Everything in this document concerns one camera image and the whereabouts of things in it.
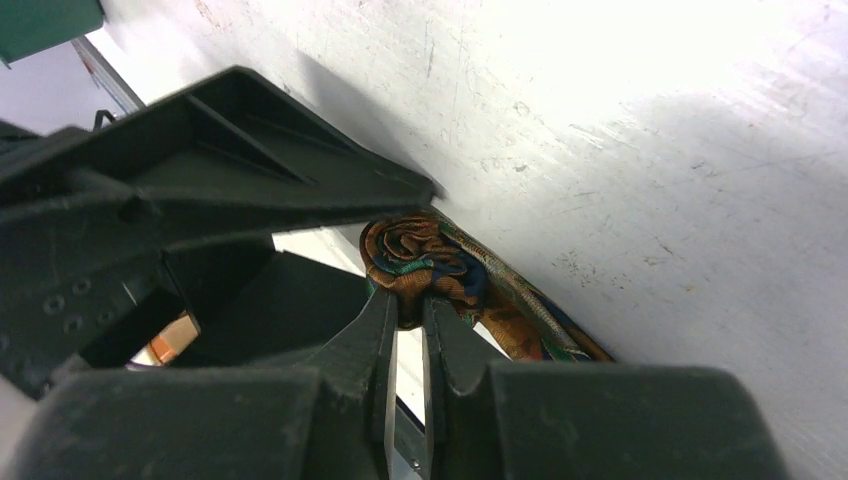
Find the orange green patterned tie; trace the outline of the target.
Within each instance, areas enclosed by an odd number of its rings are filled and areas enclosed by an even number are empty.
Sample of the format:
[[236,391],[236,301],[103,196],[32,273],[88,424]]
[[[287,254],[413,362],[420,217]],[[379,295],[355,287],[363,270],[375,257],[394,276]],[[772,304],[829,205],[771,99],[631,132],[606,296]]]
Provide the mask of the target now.
[[435,211],[378,220],[361,232],[369,289],[399,298],[403,330],[421,325],[426,297],[482,325],[512,360],[610,362],[612,356],[523,276]]

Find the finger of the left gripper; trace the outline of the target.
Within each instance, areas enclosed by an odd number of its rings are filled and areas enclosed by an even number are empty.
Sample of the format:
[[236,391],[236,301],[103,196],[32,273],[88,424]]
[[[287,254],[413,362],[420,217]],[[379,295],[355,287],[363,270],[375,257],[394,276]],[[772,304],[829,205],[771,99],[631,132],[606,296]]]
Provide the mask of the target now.
[[188,250],[165,266],[199,328],[178,367],[230,367],[319,347],[368,299],[362,277],[274,250]]
[[67,127],[4,156],[1,246],[218,243],[406,213],[434,193],[427,177],[232,67],[105,127]]

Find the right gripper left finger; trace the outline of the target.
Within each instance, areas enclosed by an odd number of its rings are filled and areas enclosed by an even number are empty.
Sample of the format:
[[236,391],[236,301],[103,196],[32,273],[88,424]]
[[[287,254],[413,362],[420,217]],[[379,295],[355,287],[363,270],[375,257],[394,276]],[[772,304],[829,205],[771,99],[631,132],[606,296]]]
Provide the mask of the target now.
[[396,297],[373,293],[290,366],[100,370],[50,393],[17,479],[386,479],[394,446]]

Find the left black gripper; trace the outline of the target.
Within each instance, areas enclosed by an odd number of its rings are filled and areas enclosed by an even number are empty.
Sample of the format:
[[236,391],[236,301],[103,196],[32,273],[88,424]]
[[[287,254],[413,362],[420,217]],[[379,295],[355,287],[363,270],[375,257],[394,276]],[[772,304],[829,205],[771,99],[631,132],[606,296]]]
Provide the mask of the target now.
[[121,367],[171,322],[208,322],[276,251],[271,237],[144,254],[56,283],[1,258],[1,374],[43,397],[69,370]]

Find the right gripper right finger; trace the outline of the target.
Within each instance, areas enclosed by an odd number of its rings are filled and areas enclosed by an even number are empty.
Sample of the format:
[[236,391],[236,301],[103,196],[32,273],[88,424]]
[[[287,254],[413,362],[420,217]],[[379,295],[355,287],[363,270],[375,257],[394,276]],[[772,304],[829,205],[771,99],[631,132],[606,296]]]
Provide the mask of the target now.
[[511,361],[422,307],[431,479],[785,479],[749,392],[705,367]]

